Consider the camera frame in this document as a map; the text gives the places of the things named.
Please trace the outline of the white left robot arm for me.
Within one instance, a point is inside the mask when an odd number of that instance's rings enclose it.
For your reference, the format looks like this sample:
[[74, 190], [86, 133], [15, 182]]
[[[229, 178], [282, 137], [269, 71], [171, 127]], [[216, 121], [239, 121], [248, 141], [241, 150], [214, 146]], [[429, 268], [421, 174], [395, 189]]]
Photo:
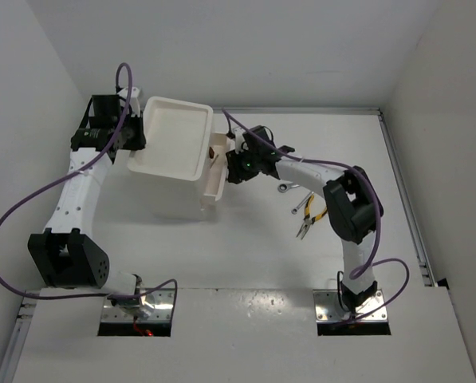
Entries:
[[145, 147], [140, 89], [94, 95], [71, 138], [69, 174], [53, 215], [27, 247], [49, 287], [86, 288], [118, 297], [134, 295], [139, 279], [110, 266], [92, 240], [93, 219], [104, 179], [119, 150]]

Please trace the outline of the blue handled screwdriver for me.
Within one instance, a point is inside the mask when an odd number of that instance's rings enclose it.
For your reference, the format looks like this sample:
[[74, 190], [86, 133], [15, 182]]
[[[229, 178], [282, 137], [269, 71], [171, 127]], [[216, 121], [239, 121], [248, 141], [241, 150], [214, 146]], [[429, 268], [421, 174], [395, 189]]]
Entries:
[[217, 153], [217, 154], [214, 156], [214, 158], [212, 159], [212, 161], [211, 161], [211, 163], [210, 163], [210, 168], [212, 168], [212, 167], [216, 164], [216, 162], [217, 162], [217, 160], [218, 160], [219, 157], [220, 157], [220, 154], [219, 154], [219, 153]]

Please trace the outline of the white drawer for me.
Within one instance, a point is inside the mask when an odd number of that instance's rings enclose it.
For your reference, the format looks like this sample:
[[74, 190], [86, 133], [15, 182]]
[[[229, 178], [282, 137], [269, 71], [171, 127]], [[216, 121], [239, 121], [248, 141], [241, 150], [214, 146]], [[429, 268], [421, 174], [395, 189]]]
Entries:
[[230, 150], [230, 141], [224, 133], [214, 132], [210, 139], [210, 148], [214, 150], [214, 156], [219, 153], [216, 164], [210, 168], [202, 202], [206, 205], [215, 205], [222, 197], [226, 183], [227, 162], [226, 153]]

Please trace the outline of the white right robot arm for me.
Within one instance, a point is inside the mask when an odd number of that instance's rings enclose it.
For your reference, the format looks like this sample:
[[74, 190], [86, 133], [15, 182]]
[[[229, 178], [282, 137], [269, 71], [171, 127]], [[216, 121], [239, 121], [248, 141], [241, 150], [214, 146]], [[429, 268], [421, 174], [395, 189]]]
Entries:
[[226, 153], [229, 183], [240, 184], [263, 174], [297, 184], [324, 199], [321, 213], [314, 215], [305, 209], [297, 237], [303, 238], [317, 220], [328, 217], [343, 251], [344, 276], [337, 283], [340, 304], [355, 313], [377, 291], [372, 271], [373, 253], [377, 250], [373, 235], [384, 213], [372, 194], [366, 172], [357, 166], [339, 171], [297, 158], [294, 148], [276, 146], [273, 133], [263, 125], [244, 132], [230, 128], [226, 136], [234, 142], [234, 148]]

